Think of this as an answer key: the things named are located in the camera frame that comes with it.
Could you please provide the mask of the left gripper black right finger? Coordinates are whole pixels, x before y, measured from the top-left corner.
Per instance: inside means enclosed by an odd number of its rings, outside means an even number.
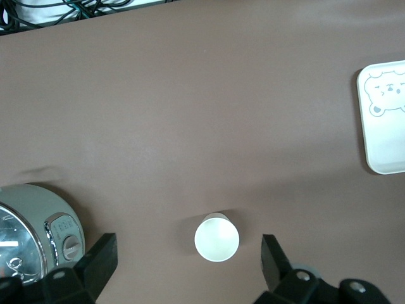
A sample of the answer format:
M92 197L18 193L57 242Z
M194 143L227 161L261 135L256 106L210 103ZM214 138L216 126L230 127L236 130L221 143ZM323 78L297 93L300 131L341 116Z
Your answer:
M268 290L256 303L339 302L339 290L321 279L311 267L290 263L272 234L262 237L261 267Z

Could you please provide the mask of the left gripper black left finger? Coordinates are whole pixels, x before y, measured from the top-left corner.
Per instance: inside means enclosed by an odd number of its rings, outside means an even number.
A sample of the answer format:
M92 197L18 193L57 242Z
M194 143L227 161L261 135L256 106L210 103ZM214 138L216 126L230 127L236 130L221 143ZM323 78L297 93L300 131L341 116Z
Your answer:
M79 261L55 267L24 287L24 302L95 303L117 266L117 236L105 233Z

